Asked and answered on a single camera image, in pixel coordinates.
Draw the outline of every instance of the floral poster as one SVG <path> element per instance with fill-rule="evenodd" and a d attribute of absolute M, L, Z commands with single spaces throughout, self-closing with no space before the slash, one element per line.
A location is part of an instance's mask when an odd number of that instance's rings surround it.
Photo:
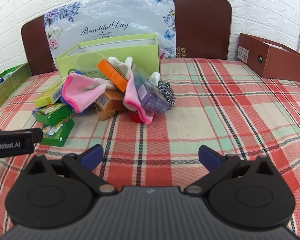
<path fill-rule="evenodd" d="M 83 41 L 156 33 L 160 58 L 176 56 L 174 0 L 81 0 L 44 15 L 53 58 Z"/>

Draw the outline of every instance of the orange box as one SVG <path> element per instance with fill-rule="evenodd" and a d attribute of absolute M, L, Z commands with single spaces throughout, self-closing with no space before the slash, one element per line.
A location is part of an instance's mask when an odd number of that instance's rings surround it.
<path fill-rule="evenodd" d="M 122 92 L 126 91 L 128 81 L 105 59 L 97 65 L 98 69 L 109 78 Z"/>
<path fill-rule="evenodd" d="M 99 106 L 95 105 L 98 116 L 101 121 L 105 121 L 113 116 L 115 116 L 117 113 L 115 111 L 103 111 Z"/>
<path fill-rule="evenodd" d="M 106 89 L 95 103 L 104 111 L 120 111 L 126 109 L 123 105 L 123 99 L 124 94 L 119 90 Z"/>

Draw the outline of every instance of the red cup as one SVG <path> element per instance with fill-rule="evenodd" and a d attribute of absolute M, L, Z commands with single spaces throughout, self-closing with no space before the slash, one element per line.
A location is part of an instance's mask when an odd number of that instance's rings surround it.
<path fill-rule="evenodd" d="M 129 116 L 130 116 L 131 121 L 133 121 L 133 122 L 145 123 L 140 119 L 138 112 L 134 112 L 134 111 L 129 110 Z"/>

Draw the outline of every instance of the lime green box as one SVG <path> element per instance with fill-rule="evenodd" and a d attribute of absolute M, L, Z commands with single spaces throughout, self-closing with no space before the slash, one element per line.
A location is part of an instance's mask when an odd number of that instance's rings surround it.
<path fill-rule="evenodd" d="M 62 147 L 65 144 L 73 126 L 74 122 L 70 116 L 56 123 L 54 126 L 44 125 L 41 128 L 43 139 L 40 144 Z"/>
<path fill-rule="evenodd" d="M 56 57 L 56 63 L 61 77 L 80 70 L 85 76 L 91 78 L 103 77 L 96 67 L 97 64 L 108 57 L 117 57 L 124 62 L 132 57 L 136 70 L 148 76 L 159 72 L 159 45 L 156 34 L 134 34 L 76 44 Z"/>
<path fill-rule="evenodd" d="M 0 106 L 31 75 L 29 63 L 23 63 L 2 72 L 0 77 L 5 77 L 5 80 L 0 84 Z"/>
<path fill-rule="evenodd" d="M 38 98 L 34 100 L 37 108 L 54 104 L 61 97 L 61 90 L 66 78 L 61 78 L 54 82 Z"/>

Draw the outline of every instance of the red plaid blanket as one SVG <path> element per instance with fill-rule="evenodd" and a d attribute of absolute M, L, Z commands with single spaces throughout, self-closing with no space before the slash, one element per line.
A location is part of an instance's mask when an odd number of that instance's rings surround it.
<path fill-rule="evenodd" d="M 74 117 L 64 147 L 37 145 L 36 152 L 56 159 L 101 144 L 104 158 L 94 172 L 119 189 L 185 187 L 207 173 L 198 160 L 202 144 L 247 160 L 269 155 L 294 193 L 289 228 L 300 236 L 300 82 L 261 79 L 243 63 L 215 59 L 163 60 L 161 72 L 175 91 L 176 107 L 151 125 L 133 123 L 127 113 L 102 122 L 91 110 Z M 0 108 L 0 128 L 39 126 L 33 100 L 58 78 L 29 78 Z M 5 197 L 30 159 L 0 159 L 0 236 L 12 227 Z"/>

